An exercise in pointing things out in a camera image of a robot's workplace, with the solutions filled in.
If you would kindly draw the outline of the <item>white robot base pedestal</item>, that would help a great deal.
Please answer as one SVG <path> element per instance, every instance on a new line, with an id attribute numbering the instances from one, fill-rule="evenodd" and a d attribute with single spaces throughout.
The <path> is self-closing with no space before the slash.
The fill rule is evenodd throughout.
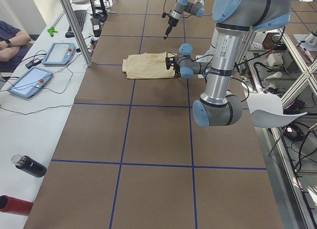
<path id="1" fill-rule="evenodd" d="M 216 47 L 216 42 L 217 42 L 217 38 L 218 38 L 218 31 L 216 28 L 214 28 L 214 32 L 213 32 L 213 36 L 211 39 L 211 43 L 210 43 L 210 48 L 209 50 L 206 51 L 206 53 L 203 56 L 199 56 L 201 57 L 201 59 L 198 60 L 198 64 L 199 64 L 199 70 L 198 70 L 198 78 L 204 78 L 205 81 L 207 82 L 207 76 L 206 76 L 206 70 L 204 67 L 201 67 L 201 64 L 203 62 L 210 62 L 212 60 L 212 56 L 215 52 L 215 47 Z"/>

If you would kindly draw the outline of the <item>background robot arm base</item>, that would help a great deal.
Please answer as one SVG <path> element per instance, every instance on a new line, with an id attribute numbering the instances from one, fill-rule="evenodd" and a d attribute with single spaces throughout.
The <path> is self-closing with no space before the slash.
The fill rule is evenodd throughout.
<path id="1" fill-rule="evenodd" d="M 298 46 L 303 51 L 316 52 L 317 51 L 317 28 L 315 27 L 308 34 L 293 34 Z"/>

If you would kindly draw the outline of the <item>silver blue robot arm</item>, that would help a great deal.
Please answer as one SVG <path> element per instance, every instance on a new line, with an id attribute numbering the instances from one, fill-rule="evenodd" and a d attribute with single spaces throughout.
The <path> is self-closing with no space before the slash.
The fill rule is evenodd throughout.
<path id="1" fill-rule="evenodd" d="M 165 12 L 163 8 L 162 18 L 165 18 L 166 16 L 169 17 L 168 27 L 163 39 L 166 40 L 168 38 L 170 32 L 172 31 L 172 28 L 176 27 L 179 19 L 182 17 L 184 12 L 196 17 L 202 17 L 205 12 L 205 1 L 206 0 L 195 0 L 195 2 L 192 3 L 188 0 L 177 0 L 174 9 L 171 10 L 169 13 Z"/>
<path id="2" fill-rule="evenodd" d="M 292 0 L 215 0 L 212 18 L 218 31 L 211 61 L 192 60 L 193 48 L 182 44 L 175 57 L 166 57 L 166 67 L 175 74 L 191 78 L 202 74 L 207 82 L 200 99 L 193 103 L 193 116 L 202 127 L 235 124 L 242 115 L 242 105 L 228 90 L 243 36 L 250 29 L 268 31 L 286 26 L 290 21 Z"/>

